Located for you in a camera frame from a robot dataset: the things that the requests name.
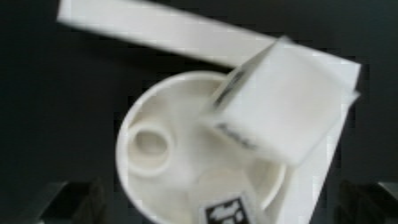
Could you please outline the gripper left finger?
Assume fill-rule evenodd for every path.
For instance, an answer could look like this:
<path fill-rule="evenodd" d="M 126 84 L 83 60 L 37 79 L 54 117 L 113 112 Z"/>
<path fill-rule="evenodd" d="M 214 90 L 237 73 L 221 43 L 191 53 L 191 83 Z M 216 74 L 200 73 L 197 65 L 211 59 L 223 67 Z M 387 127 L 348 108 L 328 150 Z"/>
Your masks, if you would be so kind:
<path fill-rule="evenodd" d="M 26 224 L 106 224 L 101 180 L 51 182 L 33 197 L 22 218 Z"/>

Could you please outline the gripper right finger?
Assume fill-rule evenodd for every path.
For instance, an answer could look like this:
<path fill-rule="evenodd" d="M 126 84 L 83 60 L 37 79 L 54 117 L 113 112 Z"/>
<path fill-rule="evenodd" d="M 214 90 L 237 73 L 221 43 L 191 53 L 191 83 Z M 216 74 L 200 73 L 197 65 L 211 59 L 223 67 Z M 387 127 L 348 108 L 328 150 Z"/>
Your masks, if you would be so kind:
<path fill-rule="evenodd" d="M 341 182 L 333 224 L 398 224 L 398 182 Z"/>

